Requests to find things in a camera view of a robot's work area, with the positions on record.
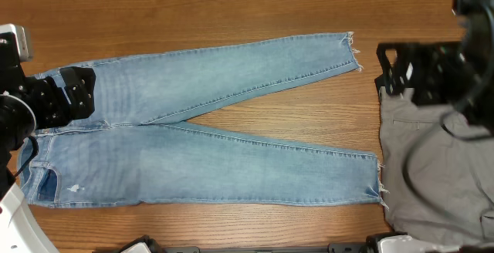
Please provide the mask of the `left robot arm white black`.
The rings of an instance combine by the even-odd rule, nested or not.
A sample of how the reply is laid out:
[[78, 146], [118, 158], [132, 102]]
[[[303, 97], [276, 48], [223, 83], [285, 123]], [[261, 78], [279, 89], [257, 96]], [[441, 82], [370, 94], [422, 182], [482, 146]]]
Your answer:
[[32, 59], [29, 33], [19, 25], [1, 27], [1, 250], [3, 252], [54, 252], [29, 209], [16, 181], [29, 165], [17, 172], [8, 168], [12, 152], [29, 140], [31, 155], [39, 146], [33, 134], [89, 117], [94, 111], [96, 75], [92, 69], [69, 66], [61, 70], [63, 85], [47, 76], [26, 76], [22, 63]]

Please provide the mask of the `light blue denim jeans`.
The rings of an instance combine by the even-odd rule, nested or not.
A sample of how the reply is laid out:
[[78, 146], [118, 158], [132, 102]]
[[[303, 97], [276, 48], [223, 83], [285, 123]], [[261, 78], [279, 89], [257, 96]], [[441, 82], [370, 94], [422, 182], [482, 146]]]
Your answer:
[[190, 119], [358, 68], [350, 32], [85, 62], [95, 110], [36, 132], [18, 162], [30, 204], [334, 206], [380, 201], [375, 154], [249, 136]]

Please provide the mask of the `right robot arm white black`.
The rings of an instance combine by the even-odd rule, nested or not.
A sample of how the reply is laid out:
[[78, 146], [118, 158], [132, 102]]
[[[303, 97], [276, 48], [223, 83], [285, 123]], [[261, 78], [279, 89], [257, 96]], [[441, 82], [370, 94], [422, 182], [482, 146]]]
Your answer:
[[465, 37], [382, 42], [384, 214], [367, 252], [493, 250], [493, 0], [453, 0]]

